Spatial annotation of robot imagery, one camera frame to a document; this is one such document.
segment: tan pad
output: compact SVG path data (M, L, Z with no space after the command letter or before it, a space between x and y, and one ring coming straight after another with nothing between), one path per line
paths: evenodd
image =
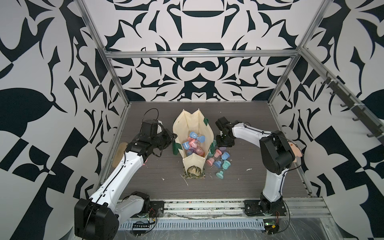
M118 149L116 150L115 156L113 157L112 167L117 167L119 162L124 156L125 149L127 148L128 143L122 142L119 144Z

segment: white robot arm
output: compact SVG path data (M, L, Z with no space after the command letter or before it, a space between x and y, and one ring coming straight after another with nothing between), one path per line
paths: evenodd
M132 176L154 154L153 150L162 152L176 137L164 129L161 121L143 121L140 133L128 144L112 174L89 199L80 199L75 205L75 235L87 240L112 240L120 224L135 214L149 213L147 194L133 192L128 199L117 202Z
M287 141L281 131L263 131L240 121L229 122L225 117L217 120L216 125L220 130L220 135L216 136L219 147L232 147L235 139L240 138L260 147L262 152L263 164L267 168L265 186L260 201L245 201L245 213L248 216L273 215L279 210L283 214L284 177L296 159L292 143Z

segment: cable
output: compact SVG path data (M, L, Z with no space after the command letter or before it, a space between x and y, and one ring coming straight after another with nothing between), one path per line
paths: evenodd
M105 191L108 189L108 186L111 184L111 182L113 182L113 180L114 180L114 179L117 177L117 175L121 172L121 170L122 170L123 167L124 167L124 166L121 165L120 170L116 173L116 175L112 178L112 180L107 184L107 186L105 187L103 193L105 193Z
M288 229L288 227L289 227L289 225L291 224L291 213L289 212L289 208L288 208L288 205L287 205L287 203L286 203L286 202L284 202L284 204L285 204L285 206L287 207L287 211L288 211L288 215L289 215L289 219L288 219L288 225L285 227L285 229L284 229L284 230L281 230L281 231L279 231L279 232L275 232L274 234L277 234L277 233L281 233L281 232L283 232L283 231L287 230L287 229Z
M146 112L144 113L143 118L141 119L141 122L144 122L145 114L147 114L147 112L149 112L149 111L152 110L152 109L156 109L156 111L157 111L157 117L156 117L155 120L157 120L157 119L159 118L159 110L158 110L157 108L151 108L151 109L149 109L148 111L146 111Z
M87 221L85 222L85 228L84 228L83 237L81 238L81 240L84 240L85 231L87 230L87 225L88 225L89 217L91 216L91 214L92 214L92 210L93 210L94 207L95 207L95 204L92 205L92 208L91 208L91 211L89 212Z
M280 188L279 188L279 193L281 195L281 197L283 197L283 195L281 194L281 187L283 186L283 181L284 181L284 177L285 175L289 172L289 171L292 171L292 170L295 170L295 169L298 169L299 167L301 167L301 165L303 164L304 162L304 155L302 153L302 157L301 157L301 163L299 166L295 167L295 168L292 168L292 169L289 169L288 171L286 171L284 174L283 174L283 178L281 179L281 183L280 183Z
M249 129L254 130L254 131L256 131L256 132L260 132L260 133L262 133L262 134L269 134L269 135L274 135L274 136L282 137L282 138L284 138L285 140L288 140L288 141L290 141L291 143L293 143L295 146L297 146L297 148L300 150L302 156L304 156L304 154L303 154L303 152L301 151L301 148L299 147L299 145L297 145L295 142L293 142L293 140L290 140L290 139L288 139L288 138L286 138L286 137L284 137L284 136L278 135L278 134L276 134L276 133L272 133L272 132L270 132L270 131L259 131L259 130L253 129L253 128L249 128Z
M252 130L257 131L257 132L260 132L260 133L262 133L262 134L266 133L265 131L258 131L258 130L255 130L255 129L252 129ZM269 133L269 134L270 134L270 135L274 135L274 136L278 136L278 137L282 137L282 138L284 138L284 139L290 141L290 142L293 143L293 144L300 150L300 152L301 152L301 163L300 163L300 165L297 166L297 167L295 167L295 168L292 168L292 169L289 169L288 171L286 171L286 172L283 174L283 178L281 179L280 188L279 188L279 193L280 193L281 198L283 198L283 195L281 194L281 188L282 188L282 186L283 186L284 177L285 177L285 175L286 175L289 171L292 171L292 170L295 170L295 169L298 169L299 167L301 167L301 165L304 163L304 154L303 154L301 148L300 148L295 142L293 142L292 140L290 140L290 139L288 139L288 138L286 138L286 137L283 137L283 136L281 136L281 135L275 134L275 133ZM288 205L287 205L286 202L284 202L284 201L283 201L283 203L284 203L285 206L287 207L287 211L288 211L288 215L289 215L288 225L285 227L284 230L279 231L279 232L276 232L275 234L277 234L277 233L281 233L281 232L287 230L288 227L289 227L289 225L291 224L291 213L289 212Z
M155 225L153 226L153 228L151 228L150 230L148 230L148 232L146 232L146 233L149 233L150 231L152 231L152 230L156 227L156 225L157 225L157 217L156 217L156 222L155 222Z

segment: black and white patterned wall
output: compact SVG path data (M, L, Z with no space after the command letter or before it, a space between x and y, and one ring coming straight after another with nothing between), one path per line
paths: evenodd
M384 119L384 3L335 0L309 50ZM305 152L303 170L344 237L384 237L384 147L301 58L273 102L286 136Z
M108 51L295 49L320 0L86 0ZM131 101L268 100L287 57L114 59Z
M134 58L112 64L130 101L266 101L289 60Z
M1 239L61 239L124 109L73 0L0 3Z
M86 0L109 51L292 49L319 0Z

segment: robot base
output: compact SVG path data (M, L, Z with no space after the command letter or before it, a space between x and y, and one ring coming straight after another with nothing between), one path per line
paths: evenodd
M276 216L276 212L279 212L280 216L285 216L286 213L282 197L275 202L270 202L261 194L260 200L245 200L244 205L244 212L249 217Z

